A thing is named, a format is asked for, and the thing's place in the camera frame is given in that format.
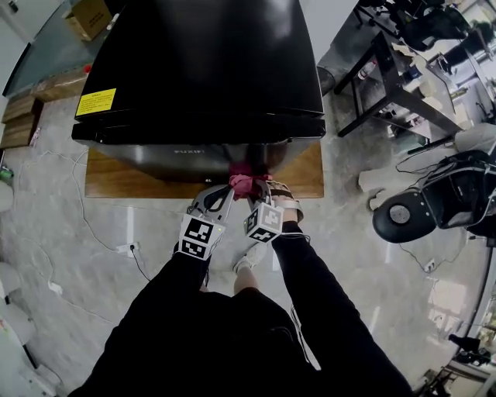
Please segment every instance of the power outlet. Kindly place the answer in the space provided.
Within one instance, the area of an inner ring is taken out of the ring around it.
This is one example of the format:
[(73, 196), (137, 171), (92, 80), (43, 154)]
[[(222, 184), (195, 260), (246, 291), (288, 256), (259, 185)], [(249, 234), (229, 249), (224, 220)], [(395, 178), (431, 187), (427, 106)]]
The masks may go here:
[(134, 246), (135, 251), (140, 250), (140, 243), (138, 242), (119, 245), (118, 247), (116, 247), (116, 250), (119, 254), (127, 254), (128, 257), (133, 257), (133, 253), (131, 252), (132, 245)]
[(432, 273), (434, 271), (434, 267), (436, 266), (436, 262), (431, 259), (425, 266), (424, 270), (426, 273)]

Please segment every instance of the yellow warning label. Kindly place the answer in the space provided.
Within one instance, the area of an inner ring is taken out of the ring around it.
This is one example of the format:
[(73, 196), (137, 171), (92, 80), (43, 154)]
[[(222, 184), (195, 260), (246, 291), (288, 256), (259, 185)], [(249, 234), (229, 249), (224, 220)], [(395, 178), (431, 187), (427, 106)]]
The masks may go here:
[(114, 96), (115, 88), (81, 96), (79, 106), (77, 107), (76, 116), (110, 110), (112, 107), (112, 102), (114, 101)]

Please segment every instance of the wooden platform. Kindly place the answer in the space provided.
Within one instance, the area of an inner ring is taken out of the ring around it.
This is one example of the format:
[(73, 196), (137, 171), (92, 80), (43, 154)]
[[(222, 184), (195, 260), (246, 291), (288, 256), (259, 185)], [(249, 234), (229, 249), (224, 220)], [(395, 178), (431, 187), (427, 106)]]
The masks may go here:
[[(289, 186), (297, 199), (324, 197), (320, 143), (312, 144), (274, 179)], [(90, 149), (84, 193), (114, 199), (192, 199), (210, 185), (159, 181), (116, 159)]]
[(31, 95), (11, 99), (2, 117), (5, 129), (0, 149), (29, 146), (42, 110), (43, 103)]

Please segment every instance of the white cable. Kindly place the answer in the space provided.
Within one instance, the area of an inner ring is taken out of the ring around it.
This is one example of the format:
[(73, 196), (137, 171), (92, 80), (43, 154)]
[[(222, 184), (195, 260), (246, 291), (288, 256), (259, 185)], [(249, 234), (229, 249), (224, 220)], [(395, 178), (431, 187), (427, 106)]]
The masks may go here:
[(83, 157), (87, 152), (88, 152), (88, 150), (86, 150), (85, 152), (81, 153), (81, 156), (79, 156), (77, 158), (77, 160), (74, 162), (74, 165), (72, 166), (72, 170), (71, 170), (71, 177), (72, 177), (72, 180), (74, 181), (74, 183), (76, 184), (77, 194), (79, 196), (79, 202), (81, 203), (81, 215), (83, 217), (84, 223), (86, 223), (86, 226), (89, 228), (89, 230), (91, 232), (91, 235), (93, 236), (93, 238), (95, 239), (95, 241), (97, 241), (102, 247), (104, 247), (106, 250), (109, 250), (110, 252), (118, 252), (117, 250), (114, 250), (112, 248), (107, 247), (103, 242), (100, 241), (100, 239), (98, 239), (96, 237), (96, 235), (93, 233), (93, 229), (91, 228), (90, 224), (86, 220), (86, 217), (84, 216), (83, 197), (82, 197), (82, 194), (81, 194), (81, 190), (79, 189), (78, 181), (76, 181), (76, 177), (74, 176), (74, 169), (76, 168), (76, 165), (78, 164), (78, 161), (81, 159), (81, 157)]
[[(82, 195), (81, 195), (81, 190), (79, 189), (79, 184), (78, 184), (78, 181), (76, 180), (76, 177), (74, 176), (74, 170), (76, 168), (76, 165), (83, 165), (86, 167), (86, 164), (79, 164), (79, 160), (88, 152), (88, 150), (84, 151), (83, 153), (81, 153), (81, 155), (77, 158), (76, 161), (74, 161), (73, 159), (71, 159), (70, 157), (66, 157), (64, 156), (63, 154), (60, 154), (60, 153), (54, 153), (53, 151), (51, 150), (47, 150), (45, 152), (43, 152), (40, 157), (38, 157), (38, 160), (32, 162), (32, 163), (29, 163), (27, 164), (27, 167), (30, 167), (34, 164), (38, 164), (40, 162), (40, 160), (47, 154), (52, 154), (54, 156), (60, 156), (66, 160), (69, 160), (69, 161), (72, 161), (73, 163), (73, 166), (72, 166), (72, 170), (71, 170), (71, 177), (72, 177), (72, 180), (74, 181), (74, 183), (76, 184), (76, 189), (77, 189), (77, 195), (79, 197), (79, 202), (81, 203), (81, 215), (83, 217), (83, 220), (84, 220), (84, 223), (86, 224), (86, 226), (89, 228), (90, 230), (90, 233), (91, 235), (93, 236), (93, 238), (95, 239), (95, 241), (97, 243), (99, 243), (102, 247), (104, 247), (106, 250), (109, 250), (110, 252), (118, 252), (117, 250), (114, 250), (110, 247), (108, 247), (107, 245), (105, 245), (103, 242), (100, 241), (99, 238), (96, 237), (95, 233), (93, 232), (93, 229), (91, 228), (89, 222), (86, 220), (86, 216), (84, 215), (84, 204), (83, 204), (83, 198), (82, 198)], [(24, 166), (24, 162), (21, 164), (21, 167), (19, 169), (19, 176), (18, 176), (18, 183), (17, 183), (17, 191), (19, 192), (19, 186), (20, 186), (20, 183), (21, 183), (21, 174), (22, 174), (22, 168)], [(16, 212), (16, 198), (14, 198), (14, 212)]]
[[(35, 241), (35, 240), (31, 240), (27, 237), (23, 237), (21, 235), (19, 235), (16, 231), (14, 231), (14, 234), (16, 234), (19, 238), (23, 239), (23, 240), (28, 240), (28, 241), (31, 241), (32, 243), (35, 243), (35, 245), (40, 248), (42, 250), (42, 252), (45, 254), (46, 258), (48, 259), (48, 263), (50, 264), (50, 267), (51, 267), (51, 272), (50, 272), (50, 276), (48, 278), (48, 280), (45, 278), (45, 276), (43, 275), (43, 273), (41, 272), (41, 270), (34, 264), (32, 264), (31, 262), (29, 262), (29, 264), (31, 266), (33, 266), (33, 268), (35, 268), (36, 272), (40, 275), (40, 277), (46, 282), (46, 284), (50, 287), (50, 284), (51, 284), (51, 279), (52, 279), (52, 276), (53, 276), (53, 265), (52, 265), (52, 260), (50, 259), (50, 256), (47, 254), (47, 252)], [(78, 308), (78, 309), (81, 309), (83, 312), (86, 312), (87, 314), (89, 314), (90, 316), (94, 316), (94, 317), (97, 317), (103, 321), (105, 321), (106, 323), (109, 323), (109, 324), (112, 324), (112, 325), (115, 325), (112, 321), (104, 318), (104, 317), (101, 317), (99, 316), (98, 314), (96, 313), (93, 313), (93, 312), (89, 312), (88, 310), (86, 310), (84, 307), (81, 307), (81, 306), (78, 306), (76, 304), (74, 304), (73, 302), (65, 299), (62, 295), (60, 294), (57, 294), (59, 296), (59, 298), (68, 303), (69, 305), (75, 307), (75, 308)]]
[(496, 189), (492, 192), (492, 194), (489, 196), (489, 202), (487, 203), (487, 206), (486, 206), (486, 210), (484, 211), (484, 214), (482, 215), (482, 217), (479, 219), (478, 222), (475, 222), (473, 223), (472, 225), (470, 226), (465, 226), (465, 227), (472, 227), (472, 226), (476, 226), (478, 225), (479, 223), (481, 223), (484, 218), (486, 217), (487, 213), (489, 212), (489, 209), (491, 208), (491, 204), (493, 204), (493, 201), (494, 201), (494, 197), (496, 197)]
[(63, 298), (62, 295), (59, 295), (60, 299), (62, 299), (64, 302), (68, 303), (69, 305), (73, 306), (73, 307), (76, 307), (78, 309), (81, 309), (83, 312), (86, 312), (87, 314), (89, 314), (90, 316), (94, 316), (100, 320), (103, 320), (105, 321), (106, 323), (109, 323), (109, 324), (112, 324), (113, 326), (115, 325), (115, 323), (113, 321), (110, 321), (109, 319), (106, 319), (105, 317), (102, 317), (102, 316), (99, 316), (98, 314), (95, 314), (93, 312), (89, 312), (88, 310), (86, 310), (84, 307), (80, 307), (78, 305), (75, 305), (73, 302), (70, 302), (68, 301), (67, 299)]
[[(89, 225), (88, 221), (87, 221), (87, 220), (86, 220), (86, 218), (84, 217), (84, 204), (83, 204), (83, 198), (81, 197), (81, 191), (80, 191), (80, 189), (79, 189), (79, 184), (78, 184), (78, 181), (76, 180), (76, 177), (74, 176), (74, 169), (76, 168), (76, 165), (83, 165), (83, 166), (85, 166), (85, 165), (86, 165), (86, 164), (79, 164), (79, 163), (78, 163), (78, 161), (79, 161), (79, 160), (80, 160), (80, 159), (81, 159), (81, 158), (82, 158), (82, 157), (83, 157), (83, 156), (84, 156), (87, 152), (88, 152), (88, 150), (86, 150), (85, 152), (83, 152), (83, 153), (82, 153), (82, 154), (81, 154), (81, 155), (77, 158), (77, 160), (76, 160), (76, 161), (74, 161), (74, 160), (73, 160), (73, 159), (71, 159), (70, 157), (66, 157), (66, 156), (64, 156), (63, 154), (60, 154), (60, 153), (54, 153), (54, 152), (52, 152), (51, 150), (47, 150), (47, 151), (43, 152), (43, 153), (40, 155), (40, 157), (38, 157), (38, 159), (37, 159), (36, 161), (34, 161), (34, 162), (32, 162), (32, 163), (29, 163), (29, 164), (27, 165), (27, 167), (29, 167), (29, 166), (31, 166), (31, 165), (34, 165), (34, 164), (39, 163), (39, 162), (40, 162), (40, 160), (41, 160), (41, 159), (42, 159), (42, 158), (43, 158), (46, 154), (52, 154), (52, 155), (55, 155), (55, 156), (60, 156), (60, 157), (62, 157), (62, 158), (64, 158), (64, 159), (66, 159), (66, 160), (72, 161), (72, 162), (74, 163), (74, 165), (73, 165), (72, 170), (71, 170), (71, 177), (72, 177), (72, 179), (73, 179), (74, 183), (76, 184), (77, 194), (78, 194), (78, 197), (79, 197), (79, 201), (80, 201), (80, 203), (81, 203), (81, 214), (82, 214), (83, 220), (84, 220), (84, 222), (86, 223), (86, 225), (88, 226), (88, 228), (90, 229), (91, 235), (93, 236), (93, 238), (94, 238), (94, 239), (95, 239), (98, 243), (100, 243), (100, 244), (101, 244), (101, 245), (102, 245), (105, 249), (110, 250), (111, 252), (117, 252), (117, 250), (113, 250), (113, 249), (111, 249), (111, 248), (107, 247), (105, 244), (103, 244), (103, 242), (101, 242), (101, 241), (100, 241), (100, 240), (96, 237), (96, 235), (93, 233), (93, 230), (91, 229), (91, 227), (90, 227), (90, 225)], [(19, 191), (20, 191), (19, 186), (20, 186), (20, 183), (21, 183), (21, 174), (22, 174), (22, 168), (23, 168), (24, 164), (25, 164), (25, 161), (23, 161), (23, 162), (21, 163), (21, 167), (19, 168), (19, 176), (18, 176), (18, 182), (17, 182), (17, 192), (19, 192)], [(13, 209), (13, 212), (14, 212), (14, 217), (13, 217), (13, 219), (15, 218), (15, 213), (16, 213), (16, 196), (17, 196), (17, 195), (14, 195), (14, 209)], [(46, 278), (44, 277), (43, 273), (41, 272), (41, 270), (40, 270), (37, 266), (35, 266), (34, 264), (31, 264), (31, 265), (32, 265), (32, 266), (36, 269), (36, 271), (38, 272), (38, 274), (40, 275), (40, 277), (41, 277), (44, 281), (46, 281), (46, 283), (47, 283), (48, 287), (50, 288), (50, 286), (52, 285), (52, 277), (53, 277), (53, 273), (54, 273), (54, 267), (53, 267), (53, 264), (52, 264), (52, 260), (50, 259), (50, 256), (49, 256), (49, 255), (48, 255), (48, 253), (47, 253), (47, 252), (43, 249), (43, 247), (41, 247), (41, 245), (39, 245), (39, 244), (38, 244), (35, 240), (32, 240), (32, 239), (30, 239), (30, 238), (28, 238), (28, 237), (21, 236), (20, 234), (18, 234), (18, 233), (17, 233), (17, 231), (15, 230), (15, 228), (16, 228), (16, 225), (14, 224), (14, 230), (13, 230), (12, 232), (13, 232), (15, 235), (17, 235), (19, 238), (21, 238), (21, 239), (23, 239), (23, 240), (28, 240), (28, 241), (31, 241), (31, 242), (32, 242), (32, 243), (34, 243), (34, 244), (35, 244), (38, 248), (40, 248), (40, 249), (42, 250), (42, 252), (45, 254), (45, 256), (46, 256), (46, 258), (47, 258), (47, 260), (48, 260), (48, 263), (50, 264), (50, 276), (49, 276), (49, 278), (48, 278), (48, 279), (46, 279)], [(112, 321), (110, 321), (110, 320), (108, 320), (108, 319), (106, 319), (106, 318), (104, 318), (104, 317), (101, 317), (101, 316), (99, 316), (99, 315), (98, 315), (98, 314), (96, 314), (96, 313), (90, 312), (90, 311), (86, 310), (85, 308), (83, 308), (83, 307), (81, 307), (81, 306), (78, 306), (78, 305), (74, 304), (73, 302), (71, 302), (71, 301), (69, 301), (69, 300), (65, 299), (65, 298), (64, 298), (61, 294), (57, 293), (57, 295), (59, 296), (59, 298), (60, 298), (62, 301), (66, 302), (67, 304), (69, 304), (69, 305), (71, 305), (71, 306), (73, 306), (73, 307), (75, 307), (75, 308), (78, 308), (78, 309), (80, 309), (80, 310), (82, 310), (82, 311), (86, 312), (86, 313), (87, 313), (87, 314), (89, 314), (90, 316), (97, 317), (97, 318), (101, 319), (102, 321), (105, 321), (106, 323), (109, 323), (109, 324), (115, 325)]]

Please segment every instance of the sneaker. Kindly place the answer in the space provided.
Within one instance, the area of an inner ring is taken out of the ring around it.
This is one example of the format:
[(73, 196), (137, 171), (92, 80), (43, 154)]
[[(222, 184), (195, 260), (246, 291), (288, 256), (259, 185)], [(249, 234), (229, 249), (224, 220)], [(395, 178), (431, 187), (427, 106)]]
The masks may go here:
[(240, 268), (244, 268), (245, 266), (248, 266), (251, 269), (254, 266), (257, 266), (265, 257), (266, 253), (267, 253), (267, 244), (256, 243), (246, 252), (246, 254), (244, 254), (244, 256), (241, 259), (239, 259), (238, 263), (236, 263), (232, 267), (232, 271), (234, 271), (237, 274)]

